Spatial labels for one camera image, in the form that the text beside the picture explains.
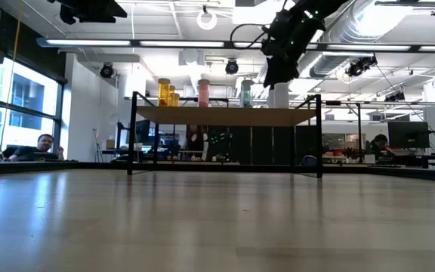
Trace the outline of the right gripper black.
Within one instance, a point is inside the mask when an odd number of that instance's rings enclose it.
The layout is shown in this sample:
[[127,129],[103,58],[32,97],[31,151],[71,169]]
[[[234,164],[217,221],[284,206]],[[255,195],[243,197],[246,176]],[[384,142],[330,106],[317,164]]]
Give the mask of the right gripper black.
[[325,31],[324,5],[294,5],[276,14],[262,41],[261,52],[267,57],[264,87],[274,89],[299,77],[298,61],[317,30]]

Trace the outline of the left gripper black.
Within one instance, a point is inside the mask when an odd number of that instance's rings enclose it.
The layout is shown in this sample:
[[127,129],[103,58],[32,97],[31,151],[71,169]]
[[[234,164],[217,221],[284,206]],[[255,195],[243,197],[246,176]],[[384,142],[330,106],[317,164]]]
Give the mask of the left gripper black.
[[69,25],[96,21],[99,23],[115,23],[116,18],[126,18],[127,12],[115,0],[47,0],[60,4],[60,19]]

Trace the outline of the teal bottle holding red pill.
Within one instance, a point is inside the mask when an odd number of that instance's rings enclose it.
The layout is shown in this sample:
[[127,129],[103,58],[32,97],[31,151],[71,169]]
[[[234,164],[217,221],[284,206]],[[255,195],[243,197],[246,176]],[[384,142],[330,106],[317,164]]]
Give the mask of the teal bottle holding red pill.
[[243,108],[252,107],[252,90],[254,82],[250,79],[245,79],[241,82],[241,92],[240,92],[240,106]]

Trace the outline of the pink medicine bottle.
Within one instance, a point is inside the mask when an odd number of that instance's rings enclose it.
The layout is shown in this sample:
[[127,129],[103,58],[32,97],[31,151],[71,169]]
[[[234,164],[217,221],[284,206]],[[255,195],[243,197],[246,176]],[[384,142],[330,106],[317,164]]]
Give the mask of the pink medicine bottle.
[[207,108],[209,106],[210,82],[207,79],[200,79],[198,81],[198,88],[198,106]]

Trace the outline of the black overhead light bar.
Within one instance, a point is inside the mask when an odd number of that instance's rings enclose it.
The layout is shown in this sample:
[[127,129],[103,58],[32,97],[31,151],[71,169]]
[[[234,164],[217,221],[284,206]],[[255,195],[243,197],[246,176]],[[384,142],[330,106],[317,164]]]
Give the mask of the black overhead light bar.
[[[137,39],[45,39],[37,38],[37,44],[42,48],[198,48],[198,49],[229,49],[258,50],[258,42],[230,41],[186,41],[186,40],[137,40]],[[353,51],[353,52],[386,52],[435,54],[435,44],[432,45],[400,45],[384,43],[343,44],[311,42],[306,51]]]

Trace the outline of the black track light cluster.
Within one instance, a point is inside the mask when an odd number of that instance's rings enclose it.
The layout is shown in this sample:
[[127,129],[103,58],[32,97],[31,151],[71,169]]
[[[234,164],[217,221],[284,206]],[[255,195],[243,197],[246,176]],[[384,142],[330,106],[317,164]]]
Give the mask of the black track light cluster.
[[345,74],[349,77],[360,76],[377,63],[378,62],[375,55],[372,57],[361,57],[358,60],[352,61],[350,63],[350,66],[345,70]]

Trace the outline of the person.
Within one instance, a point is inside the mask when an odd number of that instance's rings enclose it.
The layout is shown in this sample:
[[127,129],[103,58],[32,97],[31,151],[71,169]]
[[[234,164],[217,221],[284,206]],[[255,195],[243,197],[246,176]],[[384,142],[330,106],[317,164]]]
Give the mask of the person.
[[384,134],[377,134],[372,141],[367,143],[367,153],[373,155],[375,160],[394,157],[394,152],[388,147],[388,139]]
[[208,135],[201,125],[188,125],[185,148],[189,151],[196,151],[193,155],[200,157],[202,161],[207,159]]
[[35,147],[19,147],[6,158],[7,161],[64,161],[63,148],[58,147],[56,153],[50,153],[54,138],[50,134],[41,134]]

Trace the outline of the large glass window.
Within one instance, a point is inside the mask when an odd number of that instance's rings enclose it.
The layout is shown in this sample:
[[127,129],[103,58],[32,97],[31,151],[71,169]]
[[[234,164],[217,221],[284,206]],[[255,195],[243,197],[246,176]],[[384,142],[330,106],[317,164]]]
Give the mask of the large glass window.
[[0,159],[10,147],[35,146],[41,134],[58,136],[63,86],[26,65],[0,63]]

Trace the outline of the black computer monitor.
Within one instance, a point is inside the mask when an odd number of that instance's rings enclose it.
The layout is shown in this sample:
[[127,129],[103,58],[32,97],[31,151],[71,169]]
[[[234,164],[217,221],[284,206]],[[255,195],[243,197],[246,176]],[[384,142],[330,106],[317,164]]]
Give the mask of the black computer monitor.
[[389,145],[410,149],[430,147],[429,126],[426,122],[394,121],[387,123]]

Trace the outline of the silver ventilation duct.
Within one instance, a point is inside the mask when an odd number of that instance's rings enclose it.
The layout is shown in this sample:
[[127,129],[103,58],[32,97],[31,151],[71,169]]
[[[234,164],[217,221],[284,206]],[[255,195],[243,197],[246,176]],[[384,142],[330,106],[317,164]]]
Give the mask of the silver ventilation duct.
[[[404,18],[392,8],[377,6],[378,0],[350,0],[340,10],[338,19],[319,38],[325,43],[373,43],[390,32]],[[347,60],[345,56],[328,56],[308,51],[298,61],[301,78],[325,78]]]

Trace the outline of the wooden shelf black metal frame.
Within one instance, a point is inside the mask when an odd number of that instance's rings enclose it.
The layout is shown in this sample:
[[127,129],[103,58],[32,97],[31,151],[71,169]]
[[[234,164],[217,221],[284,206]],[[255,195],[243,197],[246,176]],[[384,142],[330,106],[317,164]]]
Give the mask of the wooden shelf black metal frame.
[[[158,107],[144,95],[135,91],[131,96],[131,128],[129,136],[127,174],[134,170],[150,171],[182,171],[182,172],[250,172],[250,173],[315,173],[318,178],[323,176],[322,163],[322,99],[315,94],[294,109],[271,108],[201,108],[201,107]],[[156,160],[151,164],[136,165],[134,163],[134,140],[136,117],[140,115],[156,125],[213,125],[213,126],[262,126],[287,127],[290,129],[290,163],[288,166],[278,165],[230,165],[230,164],[194,164],[169,165],[158,164]],[[295,129],[296,125],[316,118],[316,165],[303,167],[295,165]]]

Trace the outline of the black aluminium table frame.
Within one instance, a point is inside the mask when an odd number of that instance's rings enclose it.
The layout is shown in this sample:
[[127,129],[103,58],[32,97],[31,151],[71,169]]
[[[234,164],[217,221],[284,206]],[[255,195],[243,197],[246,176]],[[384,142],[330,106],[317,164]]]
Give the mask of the black aluminium table frame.
[[435,170],[422,168],[387,168],[371,167],[362,164],[356,165],[328,165],[320,170],[312,167],[286,166],[286,165],[231,165],[231,164],[177,164],[161,162],[159,164],[131,164],[125,162],[0,162],[0,175],[20,174],[24,172],[52,172],[59,170],[124,170],[135,171],[168,171],[168,172],[247,172],[247,173],[289,173],[310,174],[320,178],[324,174],[350,174],[350,175],[386,175],[400,178],[416,178],[435,181]]

